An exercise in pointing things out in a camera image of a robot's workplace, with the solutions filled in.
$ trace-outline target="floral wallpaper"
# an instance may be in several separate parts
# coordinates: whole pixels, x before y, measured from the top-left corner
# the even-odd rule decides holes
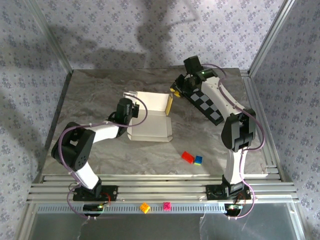
[[[74,69],[248,69],[283,0],[37,0]]]
[[[0,240],[41,171],[67,73],[23,1],[0,1]]]
[[[320,2],[297,0],[253,77],[284,171],[320,239]]]

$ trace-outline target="purple cable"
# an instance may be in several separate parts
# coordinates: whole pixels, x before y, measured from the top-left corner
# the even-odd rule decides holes
[[[68,170],[68,172],[71,174],[71,176],[77,181],[78,185],[76,185],[74,188],[72,188],[67,196],[66,196],[66,202],[68,203],[70,209],[77,215],[79,215],[80,217],[82,218],[85,218],[85,219],[88,219],[88,216],[84,215],[84,214],[81,214],[79,213],[70,203],[70,200],[69,200],[69,196],[70,194],[73,192],[73,190],[77,189],[77,188],[80,188],[82,185],[81,185],[81,180],[77,177],[77,175],[75,174],[75,172],[66,164],[65,162],[65,159],[64,159],[64,156],[63,156],[63,153],[62,153],[62,140],[64,139],[64,136],[72,131],[72,130],[75,130],[75,129],[82,129],[82,128],[93,128],[93,127],[98,127],[98,126],[102,126],[102,125],[114,125],[114,126],[118,126],[118,127],[125,127],[125,128],[129,128],[129,127],[135,127],[135,126],[138,126],[140,124],[142,124],[146,119],[147,119],[147,116],[148,116],[148,109],[147,109],[147,106],[146,104],[138,97],[134,96],[134,95],[130,95],[130,94],[124,94],[125,96],[128,96],[128,97],[132,97],[134,99],[137,99],[140,103],[142,103],[142,105],[144,106],[145,108],[145,116],[144,118],[142,119],[141,122],[137,123],[137,124],[133,124],[133,125],[125,125],[125,124],[119,124],[119,123],[114,123],[114,122],[100,122],[100,123],[94,123],[94,124],[88,124],[88,125],[79,125],[79,126],[72,126],[72,127],[69,127],[67,129],[65,129],[60,137],[59,137],[59,141],[58,141],[58,152],[59,152],[59,157],[60,157],[60,160],[61,160],[61,163],[62,165]],[[110,217],[99,217],[99,219],[110,219]]]
[[[239,175],[240,175],[240,178],[242,180],[242,182],[250,189],[250,191],[252,192],[252,205],[250,207],[250,209],[248,210],[248,212],[246,212],[245,214],[241,215],[241,216],[236,216],[236,217],[231,217],[231,218],[234,218],[234,219],[241,219],[241,218],[244,218],[246,217],[251,211],[252,209],[254,208],[254,205],[255,205],[255,200],[256,200],[256,195],[255,195],[255,191],[253,190],[253,188],[250,186],[250,184],[248,184],[246,181],[245,181],[245,177],[244,177],[244,171],[245,171],[245,162],[243,161],[243,154],[245,151],[258,151],[260,149],[263,148],[263,146],[265,145],[265,142],[266,142],[266,136],[265,136],[265,131],[264,131],[264,128],[262,127],[261,123],[255,118],[253,117],[250,113],[246,112],[245,110],[241,109],[240,107],[238,107],[234,102],[232,102],[230,100],[230,98],[228,98],[228,96],[224,93],[224,91],[222,90],[222,87],[221,87],[221,84],[222,84],[222,81],[226,80],[227,79],[227,73],[219,66],[217,65],[214,65],[214,64],[210,64],[210,63],[205,63],[203,65],[206,65],[206,66],[211,66],[211,67],[215,67],[217,69],[219,69],[220,71],[222,71],[222,73],[224,74],[224,77],[223,78],[220,78],[219,79],[219,82],[218,82],[218,88],[219,88],[219,91],[220,93],[223,95],[223,97],[225,98],[225,100],[227,100],[227,102],[229,104],[232,105],[233,108],[239,110],[240,112],[242,112],[243,114],[247,115],[249,118],[251,118],[255,124],[257,124],[257,126],[259,127],[260,131],[261,131],[261,135],[262,135],[262,141],[261,141],[261,144],[256,147],[256,148],[247,148],[247,149],[242,149],[241,151],[241,157],[240,157],[240,166],[239,166]]]

